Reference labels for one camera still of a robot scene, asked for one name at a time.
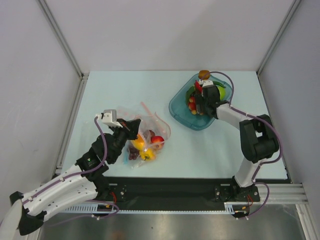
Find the yellow bell pepper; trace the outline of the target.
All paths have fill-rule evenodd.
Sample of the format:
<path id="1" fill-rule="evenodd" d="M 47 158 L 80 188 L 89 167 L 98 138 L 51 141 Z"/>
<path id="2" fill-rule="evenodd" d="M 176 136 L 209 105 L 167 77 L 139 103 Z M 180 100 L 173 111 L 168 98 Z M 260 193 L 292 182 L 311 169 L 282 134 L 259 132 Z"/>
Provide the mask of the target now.
<path id="1" fill-rule="evenodd" d="M 139 152 L 139 156 L 143 161 L 153 161 L 156 159 L 155 151 L 152 148 L 141 150 Z"/>

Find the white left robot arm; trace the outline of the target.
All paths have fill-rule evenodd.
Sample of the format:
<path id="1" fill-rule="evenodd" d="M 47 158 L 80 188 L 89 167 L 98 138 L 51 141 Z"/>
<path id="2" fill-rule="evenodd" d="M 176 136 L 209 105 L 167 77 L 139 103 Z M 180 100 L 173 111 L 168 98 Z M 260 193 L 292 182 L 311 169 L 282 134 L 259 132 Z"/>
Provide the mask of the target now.
<path id="1" fill-rule="evenodd" d="M 68 207 L 109 197 L 110 187 L 103 174 L 117 161 L 127 141 L 137 139 L 141 120 L 118 118 L 104 124 L 112 133 L 101 132 L 89 150 L 64 173 L 33 191 L 16 191 L 9 196 L 11 206 L 17 208 L 17 216 L 9 224 L 11 230 L 29 235 Z"/>

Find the purple grape bunch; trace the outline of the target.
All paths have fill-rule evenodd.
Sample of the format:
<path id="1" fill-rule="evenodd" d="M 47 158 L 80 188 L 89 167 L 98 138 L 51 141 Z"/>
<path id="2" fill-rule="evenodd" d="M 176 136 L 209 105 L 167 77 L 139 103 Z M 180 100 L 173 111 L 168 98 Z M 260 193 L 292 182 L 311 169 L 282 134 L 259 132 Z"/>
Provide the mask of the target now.
<path id="1" fill-rule="evenodd" d="M 140 156 L 140 151 L 134 146 L 129 146 L 127 150 L 128 150 L 128 159 L 130 161 L 136 160 Z"/>

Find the dark purple passion fruit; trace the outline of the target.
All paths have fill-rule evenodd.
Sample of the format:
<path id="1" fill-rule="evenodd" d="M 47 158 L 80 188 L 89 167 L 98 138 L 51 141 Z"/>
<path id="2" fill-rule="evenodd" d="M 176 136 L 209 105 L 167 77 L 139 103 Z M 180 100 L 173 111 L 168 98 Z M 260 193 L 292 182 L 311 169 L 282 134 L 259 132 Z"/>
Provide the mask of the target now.
<path id="1" fill-rule="evenodd" d="M 143 132 L 143 136 L 146 140 L 151 140 L 151 138 L 155 137 L 156 134 L 152 130 L 146 130 Z"/>

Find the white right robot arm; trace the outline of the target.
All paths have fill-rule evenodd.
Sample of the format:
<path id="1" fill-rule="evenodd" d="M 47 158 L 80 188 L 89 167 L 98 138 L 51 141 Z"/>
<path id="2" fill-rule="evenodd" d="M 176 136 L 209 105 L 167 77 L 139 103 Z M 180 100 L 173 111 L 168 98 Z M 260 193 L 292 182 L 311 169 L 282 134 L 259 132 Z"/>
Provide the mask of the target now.
<path id="1" fill-rule="evenodd" d="M 233 177 L 235 185 L 230 188 L 230 194 L 235 200 L 242 201 L 249 194 L 248 188 L 254 185 L 261 166 L 270 164 L 267 159 L 280 150 L 279 134 L 267 114 L 255 116 L 220 100 L 220 91 L 214 84 L 204 86 L 194 97 L 198 110 L 239 130 L 243 160 Z"/>

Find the yellow-orange mango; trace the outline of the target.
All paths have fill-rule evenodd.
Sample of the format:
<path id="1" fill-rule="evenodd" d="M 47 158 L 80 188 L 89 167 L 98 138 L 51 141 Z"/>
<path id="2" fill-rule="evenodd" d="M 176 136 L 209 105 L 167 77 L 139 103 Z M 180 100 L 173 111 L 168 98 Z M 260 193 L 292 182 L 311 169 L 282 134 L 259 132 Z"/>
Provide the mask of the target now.
<path id="1" fill-rule="evenodd" d="M 144 151 L 146 148 L 146 139 L 140 133 L 137 134 L 136 139 L 131 140 L 131 144 L 139 151 Z"/>

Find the red strawberry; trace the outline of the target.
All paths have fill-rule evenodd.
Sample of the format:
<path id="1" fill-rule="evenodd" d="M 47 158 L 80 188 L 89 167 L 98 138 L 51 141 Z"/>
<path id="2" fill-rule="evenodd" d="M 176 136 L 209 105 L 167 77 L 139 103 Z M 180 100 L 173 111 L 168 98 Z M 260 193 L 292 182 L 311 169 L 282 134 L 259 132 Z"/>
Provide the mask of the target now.
<path id="1" fill-rule="evenodd" d="M 164 138 L 160 135 L 152 136 L 150 141 L 152 144 L 160 144 L 160 145 L 163 145 L 165 142 Z"/>

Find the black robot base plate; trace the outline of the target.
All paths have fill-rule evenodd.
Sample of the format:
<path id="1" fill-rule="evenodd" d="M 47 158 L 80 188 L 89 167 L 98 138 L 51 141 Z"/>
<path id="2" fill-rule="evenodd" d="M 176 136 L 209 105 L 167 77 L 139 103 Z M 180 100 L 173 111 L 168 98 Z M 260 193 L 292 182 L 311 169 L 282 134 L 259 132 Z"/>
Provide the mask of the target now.
<path id="1" fill-rule="evenodd" d="M 115 201 L 122 211 L 217 211 L 227 202 L 260 201 L 256 186 L 233 178 L 111 177 L 99 182 L 96 201 Z"/>

